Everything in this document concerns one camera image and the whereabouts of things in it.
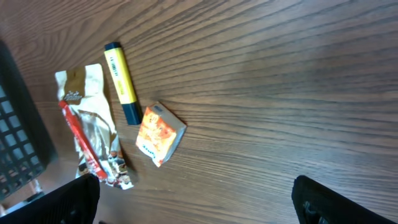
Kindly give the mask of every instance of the small box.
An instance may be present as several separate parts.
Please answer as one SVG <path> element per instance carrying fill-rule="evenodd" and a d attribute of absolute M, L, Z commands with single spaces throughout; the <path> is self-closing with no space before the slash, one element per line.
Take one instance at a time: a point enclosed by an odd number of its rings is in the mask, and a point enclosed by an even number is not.
<path fill-rule="evenodd" d="M 186 128 L 187 125 L 156 102 L 145 111 L 136 145 L 160 167 L 170 159 Z"/>

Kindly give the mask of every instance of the wood grain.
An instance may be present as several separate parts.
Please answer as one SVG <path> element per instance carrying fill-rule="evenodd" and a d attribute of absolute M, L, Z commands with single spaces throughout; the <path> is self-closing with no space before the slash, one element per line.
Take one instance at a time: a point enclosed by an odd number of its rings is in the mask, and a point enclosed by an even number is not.
<path fill-rule="evenodd" d="M 47 191 L 77 163 L 53 75 L 103 65 L 139 182 L 103 186 L 97 220 L 298 223 L 290 194 L 307 175 L 398 222 L 397 15 L 394 0 L 3 0 L 0 38 L 60 155 Z M 188 125 L 159 169 L 118 103 L 103 57 L 113 40 L 142 106 L 159 100 Z"/>

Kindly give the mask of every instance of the brown wooden surface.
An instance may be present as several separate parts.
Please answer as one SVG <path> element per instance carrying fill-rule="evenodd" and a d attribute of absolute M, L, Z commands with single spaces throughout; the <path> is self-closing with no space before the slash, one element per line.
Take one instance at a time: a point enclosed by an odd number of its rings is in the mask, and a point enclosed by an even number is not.
<path fill-rule="evenodd" d="M 135 189 L 103 186 L 110 223 L 298 223 L 307 175 L 398 222 L 398 1 L 0 2 L 12 51 L 60 160 L 46 191 L 73 179 L 72 134 L 54 73 L 101 63 Z M 103 56 L 124 46 L 143 108 L 188 124 L 160 169 L 134 142 Z"/>

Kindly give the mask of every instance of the yellow marker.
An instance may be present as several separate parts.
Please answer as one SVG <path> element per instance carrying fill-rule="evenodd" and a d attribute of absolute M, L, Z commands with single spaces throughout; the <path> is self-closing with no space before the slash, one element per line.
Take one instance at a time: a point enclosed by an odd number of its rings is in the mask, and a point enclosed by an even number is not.
<path fill-rule="evenodd" d="M 132 82 L 127 68 L 126 59 L 119 42 L 105 45 L 105 57 L 111 70 L 113 83 L 118 92 L 127 124 L 141 124 L 142 111 L 137 102 L 137 97 L 132 87 Z"/>

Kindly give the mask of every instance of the candy wrapper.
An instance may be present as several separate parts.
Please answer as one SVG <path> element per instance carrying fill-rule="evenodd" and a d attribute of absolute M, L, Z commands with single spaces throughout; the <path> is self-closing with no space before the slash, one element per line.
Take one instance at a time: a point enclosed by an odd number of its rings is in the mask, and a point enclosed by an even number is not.
<path fill-rule="evenodd" d="M 145 111 L 136 145 L 160 167 L 170 159 L 186 128 L 182 121 L 157 102 Z"/>
<path fill-rule="evenodd" d="M 80 163 L 76 178 L 92 173 L 112 187 L 133 187 L 120 148 L 100 64 L 55 74 L 62 113 L 75 136 Z"/>

